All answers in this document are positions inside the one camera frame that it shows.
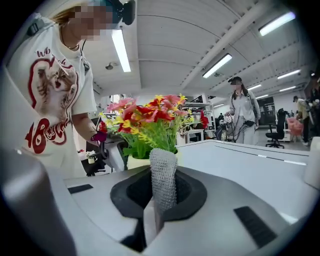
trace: office chair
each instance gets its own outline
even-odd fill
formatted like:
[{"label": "office chair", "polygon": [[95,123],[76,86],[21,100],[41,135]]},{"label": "office chair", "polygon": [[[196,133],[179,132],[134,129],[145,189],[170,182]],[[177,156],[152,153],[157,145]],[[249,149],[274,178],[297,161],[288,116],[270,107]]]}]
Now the office chair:
[{"label": "office chair", "polygon": [[278,140],[282,140],[285,137],[284,125],[285,125],[286,113],[283,108],[280,108],[278,111],[278,123],[276,125],[276,132],[272,132],[271,124],[269,124],[270,132],[267,132],[265,136],[272,139],[272,143],[265,144],[269,148],[279,148],[283,149],[285,146],[280,145]]}]

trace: white ceiling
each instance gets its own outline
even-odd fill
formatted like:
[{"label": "white ceiling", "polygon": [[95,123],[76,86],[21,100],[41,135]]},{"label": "white ceiling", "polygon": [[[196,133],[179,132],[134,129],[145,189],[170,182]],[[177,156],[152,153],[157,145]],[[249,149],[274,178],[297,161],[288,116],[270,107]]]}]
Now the white ceiling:
[{"label": "white ceiling", "polygon": [[[90,61],[102,95],[119,93],[194,95],[227,98],[228,78],[240,76],[256,96],[308,82],[316,55],[296,20],[261,36],[259,28],[288,10],[271,0],[135,0],[136,20],[123,25],[131,72],[123,72],[111,39],[87,41]],[[79,0],[51,0],[41,9],[52,15]],[[232,60],[216,76],[202,75],[225,54]],[[106,70],[112,63],[114,68]],[[300,75],[277,76],[301,69]]]}]

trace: woman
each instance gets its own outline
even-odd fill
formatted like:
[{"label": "woman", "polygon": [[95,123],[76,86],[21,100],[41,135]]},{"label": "woman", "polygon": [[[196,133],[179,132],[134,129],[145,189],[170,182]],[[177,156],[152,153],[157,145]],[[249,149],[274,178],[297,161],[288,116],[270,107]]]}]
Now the woman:
[{"label": "woman", "polygon": [[261,117],[259,104],[240,77],[233,77],[228,82],[233,86],[233,94],[230,97],[230,111],[226,115],[234,115],[233,139],[237,143],[253,145],[255,127],[258,128]]},{"label": "woman", "polygon": [[102,3],[79,4],[51,20],[42,17],[49,26],[24,41],[7,65],[14,83],[38,113],[22,151],[45,166],[60,168],[64,178],[86,175],[72,124],[87,142],[96,133],[88,118],[88,112],[96,111],[93,74],[80,43],[113,25],[113,13]]}]

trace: white desk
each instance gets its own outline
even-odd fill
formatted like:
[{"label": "white desk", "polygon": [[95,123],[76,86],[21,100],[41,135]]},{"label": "white desk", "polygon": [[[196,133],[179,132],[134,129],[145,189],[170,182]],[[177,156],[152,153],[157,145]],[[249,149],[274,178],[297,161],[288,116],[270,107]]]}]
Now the white desk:
[{"label": "white desk", "polygon": [[181,166],[237,182],[280,214],[300,219],[318,200],[319,191],[303,181],[306,165],[301,164],[308,162],[309,152],[212,139],[178,148]]},{"label": "white desk", "polygon": [[201,134],[201,140],[204,140],[204,130],[203,129],[192,129],[186,131],[186,143],[190,143],[190,134]]}]

